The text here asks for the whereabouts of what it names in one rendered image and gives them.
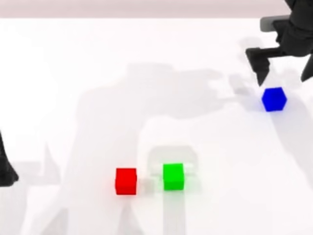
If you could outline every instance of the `block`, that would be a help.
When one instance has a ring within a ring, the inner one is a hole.
[[[185,185],[184,166],[182,163],[163,164],[164,190],[183,190]]]
[[[136,195],[136,168],[117,168],[115,176],[115,191],[117,195]]]
[[[262,96],[262,102],[267,112],[282,111],[287,103],[283,88],[267,88]]]

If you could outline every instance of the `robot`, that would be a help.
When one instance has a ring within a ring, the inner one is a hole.
[[[2,135],[0,132],[0,187],[10,187],[18,180],[18,174],[6,156]]]
[[[269,58],[311,55],[301,75],[304,82],[313,77],[313,0],[285,0],[291,10],[287,16],[261,19],[262,32],[277,32],[279,47],[248,48],[246,56],[261,86],[269,73]]]

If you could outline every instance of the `colored block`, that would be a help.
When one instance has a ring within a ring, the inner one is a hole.
[[[287,97],[281,87],[267,88],[262,96],[262,102],[267,112],[282,111]]]
[[[136,195],[137,170],[135,168],[117,168],[115,191],[117,195]]]
[[[185,184],[183,164],[163,164],[163,183],[165,191],[183,190]]]

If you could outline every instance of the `red cube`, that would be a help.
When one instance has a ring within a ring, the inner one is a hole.
[[[117,195],[136,195],[137,170],[136,168],[117,168],[115,191]]]

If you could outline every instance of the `green cube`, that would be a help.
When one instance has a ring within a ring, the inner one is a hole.
[[[183,164],[163,164],[163,183],[165,191],[183,190],[185,184]]]

